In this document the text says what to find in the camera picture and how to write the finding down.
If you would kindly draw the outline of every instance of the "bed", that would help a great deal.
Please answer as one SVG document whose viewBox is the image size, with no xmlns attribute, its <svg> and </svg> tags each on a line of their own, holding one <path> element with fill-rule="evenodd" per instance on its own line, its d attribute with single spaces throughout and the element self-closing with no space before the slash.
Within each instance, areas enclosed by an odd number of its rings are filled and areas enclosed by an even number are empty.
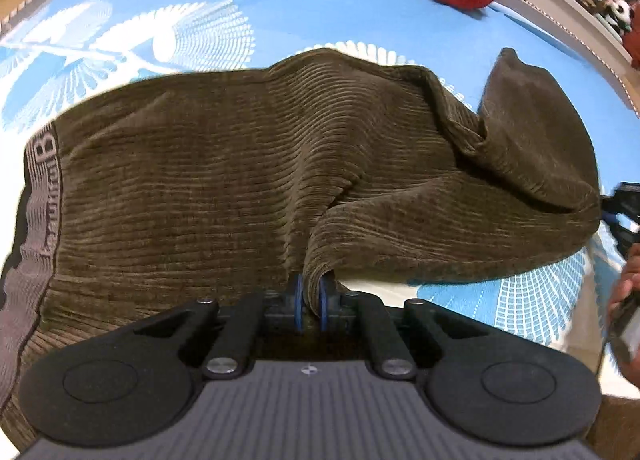
<svg viewBox="0 0 640 460">
<path fill-rule="evenodd" d="M 640 182 L 640 120 L 610 76 L 498 3 L 464 13 L 433 0 L 32 2 L 38 5 L 12 18 L 0 38 L 0 253 L 12 245 L 24 144 L 52 116 L 131 81 L 263 67 L 318 47 L 380 65 L 427 66 L 472 110 L 500 49 L 513 47 L 524 62 L 548 69 L 580 113 L 603 192 Z M 388 305 L 421 297 L 564 350 L 598 372 L 605 393 L 640 398 L 609 351 L 602 353 L 604 306 L 622 264 L 601 226 L 574 256 L 511 278 L 436 285 L 337 273 L 350 289 Z"/>
</svg>

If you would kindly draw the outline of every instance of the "blue bed sheet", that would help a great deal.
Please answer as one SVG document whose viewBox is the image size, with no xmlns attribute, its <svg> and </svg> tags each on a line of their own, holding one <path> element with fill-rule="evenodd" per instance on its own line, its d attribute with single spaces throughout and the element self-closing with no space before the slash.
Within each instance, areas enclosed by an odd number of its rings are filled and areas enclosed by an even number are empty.
<svg viewBox="0 0 640 460">
<path fill-rule="evenodd" d="M 463 13 L 432 0 L 51 0 L 0 40 L 0 126 L 31 131 L 136 79 L 263 67 L 320 46 L 382 65 L 425 65 L 472 110 L 498 53 L 513 47 L 548 69 L 580 113 L 603 190 L 640 182 L 640 121 L 588 62 L 504 8 Z M 606 231 L 592 244 L 614 271 L 621 260 Z M 566 328 L 589 259 L 583 250 L 513 278 L 415 286 L 421 297 L 549 344 Z M 599 284 L 601 299 L 609 287 Z"/>
</svg>

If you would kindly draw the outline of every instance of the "human hand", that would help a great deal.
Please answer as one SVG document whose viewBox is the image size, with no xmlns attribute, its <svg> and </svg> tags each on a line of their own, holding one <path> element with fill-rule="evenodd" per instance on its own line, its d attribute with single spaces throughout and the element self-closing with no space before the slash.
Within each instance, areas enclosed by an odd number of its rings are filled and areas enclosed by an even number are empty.
<svg viewBox="0 0 640 460">
<path fill-rule="evenodd" d="M 611 317 L 615 309 L 620 305 L 631 291 L 640 291 L 640 244 L 633 244 L 626 257 L 626 265 L 620 273 L 620 279 L 611 290 L 607 305 L 607 328 L 611 324 Z M 640 354 L 630 363 L 623 363 L 616 358 L 620 372 L 626 380 L 640 388 Z"/>
</svg>

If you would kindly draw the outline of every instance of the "metal screw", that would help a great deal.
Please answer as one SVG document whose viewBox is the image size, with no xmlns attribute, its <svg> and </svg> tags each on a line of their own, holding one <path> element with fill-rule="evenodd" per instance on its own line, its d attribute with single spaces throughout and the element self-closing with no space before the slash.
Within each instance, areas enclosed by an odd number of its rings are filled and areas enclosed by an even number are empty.
<svg viewBox="0 0 640 460">
<path fill-rule="evenodd" d="M 404 376 L 414 371 L 414 366 L 404 359 L 387 359 L 382 363 L 382 371 L 394 377 Z"/>
<path fill-rule="evenodd" d="M 207 370 L 212 374 L 227 375 L 238 369 L 238 362 L 231 357 L 214 357 L 207 363 Z"/>
</svg>

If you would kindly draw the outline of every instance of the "corduroy fabric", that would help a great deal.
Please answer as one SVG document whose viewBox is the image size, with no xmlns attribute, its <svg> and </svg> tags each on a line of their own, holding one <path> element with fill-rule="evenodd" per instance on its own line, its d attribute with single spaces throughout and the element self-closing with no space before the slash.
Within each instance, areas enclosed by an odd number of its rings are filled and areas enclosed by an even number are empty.
<svg viewBox="0 0 640 460">
<path fill-rule="evenodd" d="M 1 424 L 20 449 L 34 435 L 14 380 L 54 348 L 198 296 L 282 289 L 295 271 L 313 309 L 334 268 L 508 277 L 575 253 L 600 218 L 580 117 L 511 49 L 478 116 L 425 68 L 321 49 L 107 92 L 26 160 L 41 192 L 27 211 L 49 223 L 29 225 L 0 311 Z M 45 263 L 35 276 L 30 260 Z"/>
</svg>

